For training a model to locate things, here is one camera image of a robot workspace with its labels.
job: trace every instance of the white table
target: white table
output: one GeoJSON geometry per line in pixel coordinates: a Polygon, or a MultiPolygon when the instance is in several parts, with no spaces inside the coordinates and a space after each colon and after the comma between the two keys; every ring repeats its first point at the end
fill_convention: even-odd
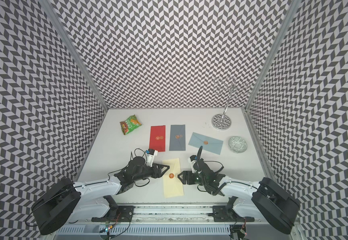
{"type": "MultiPolygon", "coordinates": [[[[232,120],[228,130],[219,131],[211,124],[211,118],[222,113],[223,109],[110,109],[104,119],[102,127],[95,139],[90,154],[83,166],[78,181],[86,182],[107,178],[107,173],[123,168],[130,160],[130,151],[135,148],[147,150],[150,141],[150,127],[166,125],[166,151],[159,152],[155,163],[162,160],[179,158],[181,170],[191,170],[187,158],[196,155],[198,148],[187,145],[193,132],[223,140],[220,155],[202,151],[205,161],[219,161],[225,168],[220,172],[232,178],[246,181],[260,181],[265,176],[257,152],[254,149],[248,127],[245,123],[242,110],[231,108],[227,115],[232,120]],[[136,115],[142,126],[128,135],[123,135],[120,121],[131,115],[136,115]],[[170,125],[186,125],[186,151],[169,151],[170,125]],[[243,137],[247,142],[247,150],[243,153],[234,153],[229,149],[228,141],[232,136],[243,137]]],[[[220,164],[207,163],[212,170],[218,170],[220,164]]],[[[114,197],[119,203],[217,203],[227,202],[228,197],[212,196],[197,190],[197,185],[184,185],[184,196],[165,199],[163,197],[162,179],[150,178],[145,187],[136,187],[114,197]]]]}

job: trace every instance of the green snack bag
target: green snack bag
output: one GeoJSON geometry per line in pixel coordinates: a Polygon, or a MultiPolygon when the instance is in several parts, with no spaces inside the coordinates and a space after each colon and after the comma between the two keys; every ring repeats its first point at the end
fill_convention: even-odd
{"type": "Polygon", "coordinates": [[[129,118],[127,118],[126,121],[119,123],[121,124],[123,135],[126,135],[132,132],[134,129],[138,128],[139,126],[142,126],[142,124],[138,121],[135,115],[132,115],[129,118]]]}

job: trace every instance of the patterned wall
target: patterned wall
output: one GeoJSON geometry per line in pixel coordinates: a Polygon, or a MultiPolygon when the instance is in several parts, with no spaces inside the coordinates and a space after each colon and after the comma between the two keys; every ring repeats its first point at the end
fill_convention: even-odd
{"type": "Polygon", "coordinates": [[[51,0],[110,108],[224,107],[212,79],[249,92],[290,1],[51,0]]]}
{"type": "Polygon", "coordinates": [[[250,110],[309,239],[348,239],[348,0],[304,0],[250,110]]]}
{"type": "Polygon", "coordinates": [[[37,1],[0,1],[2,238],[39,235],[29,207],[76,174],[103,115],[37,1]]]}

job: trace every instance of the yellow envelope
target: yellow envelope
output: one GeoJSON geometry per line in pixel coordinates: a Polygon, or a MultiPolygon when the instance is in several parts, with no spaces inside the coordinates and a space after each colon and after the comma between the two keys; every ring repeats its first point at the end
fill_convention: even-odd
{"type": "Polygon", "coordinates": [[[178,178],[178,174],[181,173],[179,158],[163,160],[162,164],[170,166],[170,169],[162,176],[163,196],[165,198],[183,196],[183,184],[178,178]]]}

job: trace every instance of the cable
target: cable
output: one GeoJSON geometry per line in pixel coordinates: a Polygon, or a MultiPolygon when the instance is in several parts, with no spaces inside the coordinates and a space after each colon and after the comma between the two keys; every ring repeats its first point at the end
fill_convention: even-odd
{"type": "Polygon", "coordinates": [[[141,151],[143,152],[142,157],[143,157],[143,156],[145,156],[145,157],[146,157],[146,159],[145,159],[145,163],[146,163],[146,162],[147,162],[147,160],[148,160],[148,157],[146,156],[146,151],[143,151],[143,150],[142,150],[142,149],[140,149],[140,148],[135,148],[135,149],[134,149],[134,155],[135,155],[135,156],[137,156],[137,154],[135,153],[135,150],[137,150],[137,149],[139,149],[139,150],[141,150],[141,151]]]}
{"type": "Polygon", "coordinates": [[[143,180],[149,180],[148,182],[147,182],[147,184],[145,184],[145,185],[142,185],[142,186],[138,186],[136,183],[134,183],[134,185],[135,186],[137,186],[137,187],[144,187],[144,186],[146,186],[146,185],[148,185],[149,183],[150,183],[150,179],[149,178],[145,178],[145,179],[143,179],[143,180]]]}
{"type": "Polygon", "coordinates": [[[220,163],[219,161],[204,161],[204,162],[218,162],[220,165],[222,165],[222,166],[223,166],[223,164],[222,164],[222,163],[220,163]]]}
{"type": "MultiPolygon", "coordinates": [[[[131,155],[130,155],[130,161],[134,158],[134,156],[133,156],[133,152],[132,151],[130,151],[130,153],[131,153],[131,155]]],[[[108,174],[107,174],[107,176],[109,176],[109,180],[110,180],[110,173],[113,173],[113,172],[118,172],[118,171],[122,171],[122,170],[124,170],[125,168],[127,168],[127,166],[128,166],[129,164],[127,164],[124,168],[122,168],[122,169],[120,169],[120,170],[115,170],[115,171],[112,171],[112,172],[109,172],[108,174]]]]}
{"type": "Polygon", "coordinates": [[[220,171],[223,170],[224,166],[222,163],[220,163],[219,161],[204,161],[204,162],[218,162],[220,165],[222,165],[222,167],[218,170],[218,171],[215,171],[214,173],[219,173],[220,171]]]}
{"type": "Polygon", "coordinates": [[[38,208],[42,207],[44,204],[46,204],[46,203],[48,203],[49,201],[51,201],[52,199],[54,199],[54,198],[56,198],[57,196],[59,196],[59,195],[65,193],[65,192],[67,192],[68,190],[70,190],[70,189],[66,189],[65,191],[61,192],[60,194],[57,194],[57,195],[53,196],[53,197],[50,198],[49,200],[47,200],[47,201],[45,201],[44,203],[42,203],[39,207],[37,207],[36,209],[34,209],[34,210],[27,216],[27,218],[24,220],[24,223],[25,223],[28,227],[36,227],[36,226],[38,226],[38,224],[29,225],[29,224],[27,223],[28,218],[31,217],[32,213],[35,212],[38,208]]]}
{"type": "Polygon", "coordinates": [[[93,185],[93,184],[97,184],[97,183],[103,183],[103,182],[107,182],[107,181],[101,181],[101,182],[93,182],[93,183],[89,183],[89,184],[84,184],[85,186],[88,186],[88,185],[93,185]]]}
{"type": "MultiPolygon", "coordinates": [[[[244,219],[245,219],[245,223],[242,225],[241,229],[243,229],[243,228],[246,229],[246,218],[244,217],[244,219]]],[[[230,232],[232,232],[234,226],[235,226],[237,223],[238,223],[238,220],[237,220],[237,221],[234,223],[234,225],[230,228],[230,232]]]]}
{"type": "Polygon", "coordinates": [[[126,232],[126,231],[129,229],[130,224],[131,224],[131,220],[130,220],[128,217],[126,217],[126,216],[124,216],[124,217],[127,218],[127,219],[129,220],[129,226],[126,228],[126,230],[124,230],[123,232],[121,232],[120,234],[118,234],[118,235],[116,235],[116,236],[114,236],[114,237],[111,237],[110,239],[114,239],[114,238],[120,236],[122,233],[126,232]]]}
{"type": "MultiPolygon", "coordinates": [[[[222,189],[224,186],[226,186],[226,184],[228,184],[228,183],[232,183],[232,182],[224,182],[223,184],[221,184],[221,186],[219,186],[219,188],[217,189],[217,191],[214,192],[214,193],[212,193],[211,195],[216,196],[216,195],[221,191],[221,189],[222,189]]],[[[250,184],[246,184],[246,183],[243,183],[243,182],[236,182],[236,183],[240,183],[240,184],[243,184],[243,185],[246,185],[246,186],[249,186],[249,187],[253,187],[253,188],[255,188],[255,189],[258,190],[258,188],[254,187],[254,186],[252,186],[252,185],[250,185],[250,184]]]]}
{"type": "Polygon", "coordinates": [[[199,185],[197,186],[197,189],[198,189],[198,191],[200,191],[200,192],[207,192],[207,191],[200,190],[200,189],[199,189],[199,185]]]}

